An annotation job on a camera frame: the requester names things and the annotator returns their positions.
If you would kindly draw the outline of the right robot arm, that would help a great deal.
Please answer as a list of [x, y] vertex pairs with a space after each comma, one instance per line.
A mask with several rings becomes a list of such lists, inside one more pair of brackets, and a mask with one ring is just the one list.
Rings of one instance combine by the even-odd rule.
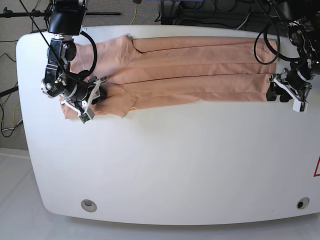
[[[42, 92], [50, 98], [62, 97], [61, 103], [78, 113], [78, 116], [90, 116], [91, 104], [100, 98], [102, 80], [88, 77], [93, 73], [98, 61], [98, 50], [94, 40], [84, 31], [82, 23], [86, 14], [84, 0], [55, 0], [48, 25], [48, 32], [54, 37], [48, 44], [47, 65], [44, 79], [41, 81]], [[73, 73], [71, 61], [76, 57], [77, 47], [74, 36], [86, 37], [93, 50], [90, 69]]]

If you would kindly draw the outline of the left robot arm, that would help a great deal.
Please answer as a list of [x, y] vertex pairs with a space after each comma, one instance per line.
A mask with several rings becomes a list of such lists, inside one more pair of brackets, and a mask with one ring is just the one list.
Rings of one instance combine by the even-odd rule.
[[[298, 111], [307, 109], [307, 97], [312, 89], [311, 81], [320, 73], [320, 2], [318, 0], [270, 0], [269, 5], [276, 13], [275, 17], [263, 10], [268, 22], [260, 32], [267, 48], [275, 59], [289, 62], [291, 69], [273, 74], [269, 78], [270, 86], [266, 99], [282, 103], [294, 100]], [[298, 57], [287, 57], [280, 53], [281, 44], [272, 47], [268, 40], [270, 27], [277, 23], [287, 25], [288, 39], [296, 47]]]

